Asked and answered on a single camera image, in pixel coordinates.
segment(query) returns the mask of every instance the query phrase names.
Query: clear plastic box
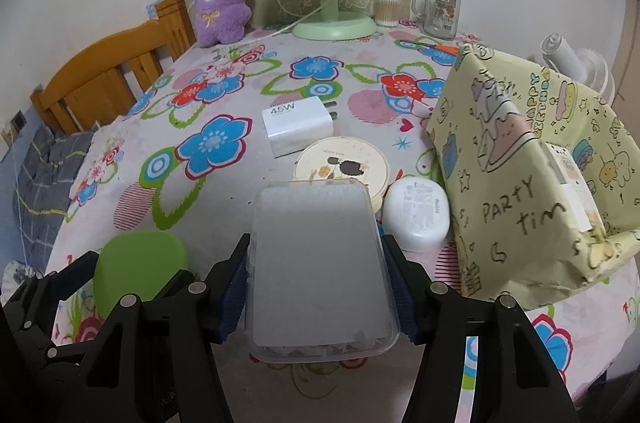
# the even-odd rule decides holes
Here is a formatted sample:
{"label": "clear plastic box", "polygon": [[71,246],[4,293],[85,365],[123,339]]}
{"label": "clear plastic box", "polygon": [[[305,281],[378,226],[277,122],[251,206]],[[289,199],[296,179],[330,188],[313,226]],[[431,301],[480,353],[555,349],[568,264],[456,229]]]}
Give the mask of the clear plastic box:
{"label": "clear plastic box", "polygon": [[255,201],[251,237],[245,328],[256,358],[338,361],[396,343],[396,304],[362,183],[271,183]]}

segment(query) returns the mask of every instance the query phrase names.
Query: table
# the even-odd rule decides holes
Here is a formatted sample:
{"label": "table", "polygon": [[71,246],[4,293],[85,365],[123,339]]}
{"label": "table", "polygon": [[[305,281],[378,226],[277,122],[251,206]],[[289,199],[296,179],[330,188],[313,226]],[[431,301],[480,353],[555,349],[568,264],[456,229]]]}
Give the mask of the table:
{"label": "table", "polygon": [[[72,191],[47,271],[60,270],[129,229],[168,229],[204,275],[250,231],[252,202],[265,183],[289,181],[298,154],[274,159],[261,111],[319,96],[336,101],[335,134],[369,141],[390,177],[437,178],[424,133],[455,57],[421,37],[412,22],[347,42],[266,38],[216,60],[191,48],[135,104],[97,133]],[[477,41],[471,35],[459,37]],[[422,254],[432,277],[460,286],[451,244]],[[633,262],[608,283],[529,316],[572,395],[606,369],[638,321],[640,282]],[[56,343],[95,336],[102,321],[91,284],[61,304]],[[458,421],[469,419],[477,363],[466,349]],[[268,365],[250,356],[239,329],[214,354],[236,422],[400,421],[422,349],[401,337],[388,353],[339,363]]]}

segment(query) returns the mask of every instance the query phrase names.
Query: blue flower print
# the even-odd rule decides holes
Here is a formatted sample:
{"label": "blue flower print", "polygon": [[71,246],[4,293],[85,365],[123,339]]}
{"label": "blue flower print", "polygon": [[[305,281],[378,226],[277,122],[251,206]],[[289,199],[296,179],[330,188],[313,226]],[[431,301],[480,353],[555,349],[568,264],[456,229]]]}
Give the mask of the blue flower print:
{"label": "blue flower print", "polygon": [[416,44],[415,42],[409,42],[408,40],[396,40],[394,44],[404,49],[412,49],[415,51],[420,49],[420,44]]}
{"label": "blue flower print", "polygon": [[328,82],[338,77],[338,67],[344,67],[344,63],[326,56],[307,56],[291,64],[289,76],[298,80],[312,78],[319,82]]}
{"label": "blue flower print", "polygon": [[386,104],[396,112],[400,114],[411,114],[412,99],[406,96],[402,98],[393,98],[392,96],[385,95]]}
{"label": "blue flower print", "polygon": [[201,72],[200,74],[196,74],[189,83],[200,83],[204,82],[207,79],[207,73]]}
{"label": "blue flower print", "polygon": [[84,206],[88,200],[95,197],[95,193],[98,191],[98,183],[94,182],[84,186],[78,192],[78,203],[80,206]]}
{"label": "blue flower print", "polygon": [[159,186],[175,167],[175,149],[169,147],[151,155],[142,165],[140,183],[145,188]]}
{"label": "blue flower print", "polygon": [[171,82],[172,78],[173,78],[172,76],[169,76],[167,74],[164,76],[161,76],[154,82],[151,88],[155,88],[155,89],[163,88],[164,86],[168,85],[169,82]]}
{"label": "blue flower print", "polygon": [[566,382],[566,370],[574,352],[571,334],[566,329],[556,327],[553,318],[545,313],[539,314],[531,324],[545,344],[558,373]]}
{"label": "blue flower print", "polygon": [[246,150],[244,139],[250,132],[250,118],[234,118],[220,114],[207,123],[199,134],[181,143],[175,154],[187,161],[185,173],[191,180],[198,180],[216,168],[228,167],[240,161]]}
{"label": "blue flower print", "polygon": [[418,88],[424,92],[427,98],[439,98],[444,88],[444,80],[433,78],[431,80],[418,80]]}
{"label": "blue flower print", "polygon": [[440,158],[440,164],[447,179],[451,177],[457,162],[458,145],[456,143],[456,135],[449,132],[447,142],[442,147],[442,157]]}
{"label": "blue flower print", "polygon": [[129,112],[127,113],[126,117],[130,118],[131,116],[134,116],[135,114],[139,114],[143,110],[145,110],[148,107],[151,99],[156,95],[156,92],[158,91],[154,88],[150,88],[148,91],[146,91],[145,94],[143,94],[138,98],[138,101],[133,105],[133,107],[129,109]]}
{"label": "blue flower print", "polygon": [[302,90],[302,96],[318,96],[322,101],[337,98],[342,92],[342,86],[338,82],[316,82],[311,80]]}
{"label": "blue flower print", "polygon": [[456,57],[453,54],[445,53],[438,49],[422,48],[418,49],[418,53],[430,57],[431,60],[445,67],[452,66],[456,62]]}
{"label": "blue flower print", "polygon": [[231,78],[224,78],[221,82],[209,82],[205,88],[196,94],[196,101],[202,103],[213,103],[219,100],[225,94],[231,94],[236,90],[240,90],[244,87],[244,76],[238,74]]}
{"label": "blue flower print", "polygon": [[478,370],[478,337],[468,337],[466,339],[465,353],[465,374],[475,378]]}

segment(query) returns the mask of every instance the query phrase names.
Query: glass jar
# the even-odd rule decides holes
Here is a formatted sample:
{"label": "glass jar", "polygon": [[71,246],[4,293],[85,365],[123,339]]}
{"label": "glass jar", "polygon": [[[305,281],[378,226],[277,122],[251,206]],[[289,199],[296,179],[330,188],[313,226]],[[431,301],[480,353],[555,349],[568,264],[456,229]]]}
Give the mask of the glass jar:
{"label": "glass jar", "polygon": [[461,0],[424,0],[421,10],[411,0],[411,10],[418,17],[420,29],[432,37],[453,40],[458,32]]}

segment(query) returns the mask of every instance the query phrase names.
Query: electrical outlet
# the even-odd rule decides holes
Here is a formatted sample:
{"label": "electrical outlet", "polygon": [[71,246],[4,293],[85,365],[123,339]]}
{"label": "electrical outlet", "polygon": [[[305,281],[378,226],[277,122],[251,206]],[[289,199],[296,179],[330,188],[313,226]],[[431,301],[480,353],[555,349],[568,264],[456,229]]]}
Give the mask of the electrical outlet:
{"label": "electrical outlet", "polygon": [[4,144],[10,147],[18,137],[18,132],[11,123],[7,123],[4,129],[0,130],[0,136],[2,136]]}
{"label": "electrical outlet", "polygon": [[11,120],[11,126],[15,129],[15,132],[20,132],[20,130],[24,129],[24,126],[27,125],[27,119],[24,117],[24,114],[21,110],[13,117]]}

